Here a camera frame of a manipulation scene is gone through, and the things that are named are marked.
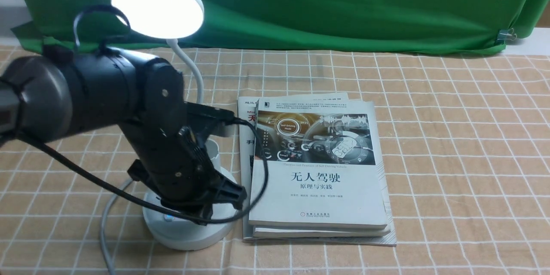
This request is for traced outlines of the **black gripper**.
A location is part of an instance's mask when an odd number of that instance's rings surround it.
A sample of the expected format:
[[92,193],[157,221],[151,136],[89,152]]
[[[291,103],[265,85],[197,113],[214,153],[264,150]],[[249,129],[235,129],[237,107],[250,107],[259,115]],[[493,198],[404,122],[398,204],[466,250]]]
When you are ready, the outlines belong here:
[[209,221],[215,204],[243,210],[248,196],[245,187],[214,167],[206,150],[208,138],[194,134],[186,119],[132,119],[122,122],[120,128],[138,156],[129,168],[130,177],[151,189],[166,211],[178,214],[169,216]]

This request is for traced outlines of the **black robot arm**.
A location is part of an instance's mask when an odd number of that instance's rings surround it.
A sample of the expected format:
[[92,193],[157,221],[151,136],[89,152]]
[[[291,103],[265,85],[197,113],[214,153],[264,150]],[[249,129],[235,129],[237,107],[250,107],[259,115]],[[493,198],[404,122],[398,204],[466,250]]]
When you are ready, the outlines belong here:
[[[116,125],[137,155],[128,169],[159,204],[126,193],[48,146]],[[77,53],[46,45],[13,60],[1,75],[1,144],[20,140],[114,195],[198,225],[239,220],[250,212],[246,189],[214,167],[206,142],[246,125],[226,109],[185,101],[184,77],[167,60],[102,47]]]

